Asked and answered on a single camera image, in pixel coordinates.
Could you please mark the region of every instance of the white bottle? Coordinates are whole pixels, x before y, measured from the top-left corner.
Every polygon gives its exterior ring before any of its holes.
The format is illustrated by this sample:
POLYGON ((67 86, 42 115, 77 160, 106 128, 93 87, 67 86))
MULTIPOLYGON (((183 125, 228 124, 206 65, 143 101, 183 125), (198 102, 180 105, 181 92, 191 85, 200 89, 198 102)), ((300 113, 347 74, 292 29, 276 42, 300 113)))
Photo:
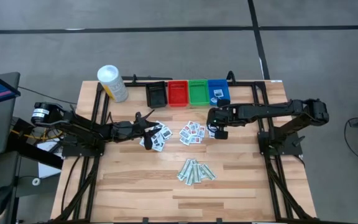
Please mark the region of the white bottle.
POLYGON ((105 65, 98 70, 98 80, 106 93, 117 103, 128 98, 124 81, 114 65, 105 65))

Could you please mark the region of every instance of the wire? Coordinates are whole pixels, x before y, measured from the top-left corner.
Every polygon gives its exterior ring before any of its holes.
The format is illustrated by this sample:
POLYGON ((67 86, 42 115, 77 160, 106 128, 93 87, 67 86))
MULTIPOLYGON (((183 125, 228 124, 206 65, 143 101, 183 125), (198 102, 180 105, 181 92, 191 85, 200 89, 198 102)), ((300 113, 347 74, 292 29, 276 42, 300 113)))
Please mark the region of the wire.
POLYGON ((45 135, 47 134, 47 128, 44 129, 44 135, 43 137, 45 137, 45 135))
MULTIPOLYGON (((15 131, 15 130, 11 130, 12 133, 15 133, 15 134, 20 134, 18 131, 15 131)), ((49 140, 49 139, 54 139, 54 138, 58 138, 59 136, 61 136, 63 134, 63 131, 60 131, 58 135, 56 136, 52 136, 50 138, 42 138, 42 137, 35 137, 32 132, 31 132, 31 135, 28 135, 28 134, 23 134, 23 136, 27 137, 27 138, 32 138, 32 139, 38 139, 38 140, 49 140)))
POLYGON ((303 159, 299 158, 299 156, 297 156, 297 155, 293 155, 293 156, 295 156, 295 158, 297 158, 303 164, 303 167, 306 167, 305 162, 303 161, 303 159))
POLYGON ((110 119, 111 123, 113 124, 114 122, 112 121, 111 111, 109 111, 109 115, 107 116, 105 123, 107 123, 109 119, 110 119))
POLYGON ((64 102, 64 103, 69 103, 69 104, 74 104, 74 105, 76 105, 76 103, 69 102, 69 101, 65 101, 65 100, 59 100, 58 98, 54 98, 54 97, 51 97, 51 96, 48 96, 48 95, 39 93, 39 92, 37 92, 37 91, 30 90, 30 89, 28 89, 28 88, 24 88, 24 87, 21 87, 21 86, 19 86, 19 88, 21 88, 21 89, 23 89, 23 90, 27 90, 27 91, 33 92, 33 93, 36 93, 36 94, 39 94, 39 95, 44 96, 44 97, 47 97, 47 98, 51 98, 51 99, 53 99, 53 100, 57 100, 57 101, 60 101, 60 102, 64 102))
POLYGON ((353 154, 354 154, 355 156, 358 157, 357 153, 354 152, 354 150, 351 148, 351 146, 349 145, 349 143, 348 143, 348 141, 347 141, 347 138, 346 138, 346 128, 347 128, 347 124, 350 125, 350 121, 353 120, 353 119, 356 119, 356 118, 351 118, 351 119, 348 119, 348 120, 346 121, 346 123, 345 123, 345 128, 344 128, 344 130, 343 130, 343 135, 344 135, 344 139, 345 139, 345 142, 346 142, 347 147, 350 149, 351 152, 353 152, 353 154))
POLYGON ((64 207, 64 203, 65 203, 65 197, 66 197, 66 191, 67 191, 67 187, 68 187, 68 183, 70 181, 70 177, 71 177, 71 174, 73 173, 73 170, 74 170, 74 167, 75 167, 75 164, 77 164, 78 160, 80 159, 80 157, 78 156, 71 169, 70 169, 70 173, 68 174, 68 177, 67 177, 67 182, 66 182, 66 186, 65 186, 65 190, 63 191, 63 197, 62 197, 62 207, 60 208, 60 213, 63 213, 63 207, 64 207))
POLYGON ((59 138, 59 141, 63 141, 64 138, 61 137, 62 135, 59 134, 59 133, 56 133, 55 130, 56 130, 56 129, 52 129, 52 132, 53 132, 56 136, 58 136, 57 138, 59 138))

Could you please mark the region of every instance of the blue bin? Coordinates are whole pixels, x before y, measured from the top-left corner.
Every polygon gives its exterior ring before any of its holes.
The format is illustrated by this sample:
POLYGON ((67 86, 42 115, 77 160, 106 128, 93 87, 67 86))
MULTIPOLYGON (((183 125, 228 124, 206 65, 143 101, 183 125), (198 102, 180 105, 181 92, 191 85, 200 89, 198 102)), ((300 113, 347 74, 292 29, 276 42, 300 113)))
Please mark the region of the blue bin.
POLYGON ((218 99, 230 100, 229 86, 226 80, 208 80, 208 89, 210 105, 216 105, 218 99))

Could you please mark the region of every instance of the stack of cards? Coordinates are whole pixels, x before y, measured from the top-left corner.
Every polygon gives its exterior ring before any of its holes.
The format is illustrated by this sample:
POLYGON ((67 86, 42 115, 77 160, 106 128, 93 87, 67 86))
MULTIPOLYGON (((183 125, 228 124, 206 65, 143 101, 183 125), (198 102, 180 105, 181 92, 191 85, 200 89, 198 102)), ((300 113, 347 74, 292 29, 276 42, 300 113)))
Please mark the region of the stack of cards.
POLYGON ((196 122, 189 121, 179 132, 180 141, 189 146, 190 144, 200 144, 205 136, 205 127, 196 122))
POLYGON ((187 159, 181 171, 177 174, 180 181, 186 179, 186 185, 201 183, 201 180, 208 178, 216 179, 216 175, 209 169, 206 164, 199 164, 195 159, 187 159))
MULTIPOLYGON (((159 123, 159 125, 154 126, 152 129, 154 130, 157 128, 161 128, 161 131, 157 132, 155 135, 152 136, 152 141, 153 141, 152 149, 161 152, 162 149, 164 148, 165 141, 171 137, 172 132, 165 124, 161 123, 160 121, 156 121, 156 122, 159 123)), ((139 144, 141 146, 144 146, 143 138, 142 140, 140 140, 139 144)))

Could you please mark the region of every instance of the wooden table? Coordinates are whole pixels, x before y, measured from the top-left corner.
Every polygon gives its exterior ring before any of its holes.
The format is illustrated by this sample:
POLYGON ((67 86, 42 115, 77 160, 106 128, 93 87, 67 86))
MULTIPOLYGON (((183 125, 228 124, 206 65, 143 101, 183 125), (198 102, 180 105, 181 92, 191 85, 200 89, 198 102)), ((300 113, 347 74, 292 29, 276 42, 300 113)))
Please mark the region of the wooden table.
MULTIPOLYGON (((83 82, 76 112, 90 119, 98 82, 83 82)), ((269 103, 287 101, 283 83, 266 81, 269 103)), ((123 103, 109 102, 114 121, 133 121, 135 113, 143 115, 147 107, 144 87, 129 87, 129 97, 123 103)), ((230 87, 232 103, 253 102, 250 87, 230 87)), ((257 122, 246 127, 228 127, 229 139, 204 138, 202 144, 185 146, 179 141, 179 131, 188 121, 205 124, 209 106, 187 108, 159 108, 149 121, 161 121, 172 131, 163 152, 146 151, 140 139, 109 143, 100 160, 93 201, 92 222, 214 222, 274 221, 272 199, 264 158, 259 154, 257 122), (197 159, 209 165, 217 175, 214 181, 203 180, 187 186, 176 174, 186 159, 197 159)), ((102 103, 97 121, 100 121, 102 103)), ((290 117, 274 118, 281 126, 290 117)), ((63 189, 75 158, 65 159, 53 205, 51 218, 60 214, 63 189)), ((293 156, 282 156, 289 191, 305 209, 315 216, 314 205, 303 165, 293 156)), ((78 161, 68 185, 65 206, 77 191, 82 158, 78 161)), ((282 216, 285 216, 281 192, 277 189, 282 216)), ((85 193, 80 217, 85 215, 85 193)))

